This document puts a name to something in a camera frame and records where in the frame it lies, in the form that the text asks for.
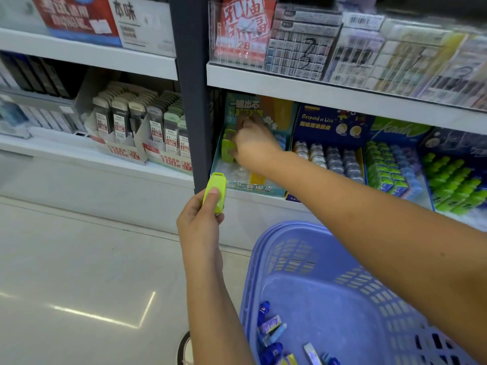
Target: blue plastic basket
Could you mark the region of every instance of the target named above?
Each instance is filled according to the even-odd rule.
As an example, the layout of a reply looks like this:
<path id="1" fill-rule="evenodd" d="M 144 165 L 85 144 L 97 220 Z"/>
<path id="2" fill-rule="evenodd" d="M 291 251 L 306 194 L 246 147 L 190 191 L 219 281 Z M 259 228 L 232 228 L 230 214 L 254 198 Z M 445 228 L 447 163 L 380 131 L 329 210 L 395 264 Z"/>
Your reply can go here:
<path id="1" fill-rule="evenodd" d="M 325 228 L 284 222 L 257 241 L 240 320 L 259 364 L 257 314 L 270 301 L 288 327 L 279 339 L 299 365 L 311 342 L 343 364 L 474 365 L 465 351 L 387 289 Z"/>

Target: yellow-green eraser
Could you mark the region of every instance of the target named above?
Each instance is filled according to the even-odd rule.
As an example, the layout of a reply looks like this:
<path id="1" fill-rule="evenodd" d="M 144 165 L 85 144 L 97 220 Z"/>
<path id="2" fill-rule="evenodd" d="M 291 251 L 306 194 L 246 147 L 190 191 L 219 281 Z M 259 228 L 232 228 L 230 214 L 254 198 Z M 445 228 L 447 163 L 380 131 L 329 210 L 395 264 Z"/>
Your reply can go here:
<path id="1" fill-rule="evenodd" d="M 227 190 L 227 178 L 223 173 L 213 173 L 206 185 L 206 190 L 204 191 L 203 203 L 206 200 L 206 196 L 210 189 L 216 187 L 220 191 L 220 199 L 216 204 L 215 214 L 221 214 L 223 212 L 223 207 L 225 206 L 225 192 Z"/>

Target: person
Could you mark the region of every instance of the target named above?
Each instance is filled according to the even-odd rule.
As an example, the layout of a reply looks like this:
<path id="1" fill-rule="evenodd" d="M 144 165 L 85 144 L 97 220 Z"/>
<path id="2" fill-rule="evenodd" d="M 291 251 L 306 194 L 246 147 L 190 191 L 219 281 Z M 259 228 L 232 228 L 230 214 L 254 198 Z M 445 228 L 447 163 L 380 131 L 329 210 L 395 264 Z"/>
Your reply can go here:
<path id="1" fill-rule="evenodd" d="M 365 269 L 487 363 L 485 233 L 282 151 L 257 118 L 244 118 L 241 127 L 234 138 L 240 165 L 296 196 Z M 223 281 L 218 190 L 204 204 L 203 196 L 193 196 L 177 221 L 195 364 L 251 365 Z"/>

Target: white shoe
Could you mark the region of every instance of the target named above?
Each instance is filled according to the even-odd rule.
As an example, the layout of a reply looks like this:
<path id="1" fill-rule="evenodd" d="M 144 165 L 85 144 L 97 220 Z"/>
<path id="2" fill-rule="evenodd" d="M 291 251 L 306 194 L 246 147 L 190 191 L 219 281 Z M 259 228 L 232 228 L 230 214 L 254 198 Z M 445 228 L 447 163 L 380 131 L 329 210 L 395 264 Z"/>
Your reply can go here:
<path id="1" fill-rule="evenodd" d="M 177 365 L 194 365 L 193 346 L 190 333 L 186 333 L 179 343 Z"/>

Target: black shelf post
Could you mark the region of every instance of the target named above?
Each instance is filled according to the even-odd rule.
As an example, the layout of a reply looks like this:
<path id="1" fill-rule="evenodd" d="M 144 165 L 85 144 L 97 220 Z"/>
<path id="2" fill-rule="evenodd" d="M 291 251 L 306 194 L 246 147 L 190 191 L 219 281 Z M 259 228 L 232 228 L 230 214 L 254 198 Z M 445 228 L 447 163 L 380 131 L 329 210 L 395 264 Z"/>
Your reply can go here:
<path id="1" fill-rule="evenodd" d="M 206 187 L 212 163 L 208 62 L 208 0 L 169 0 L 191 150 L 195 192 Z"/>

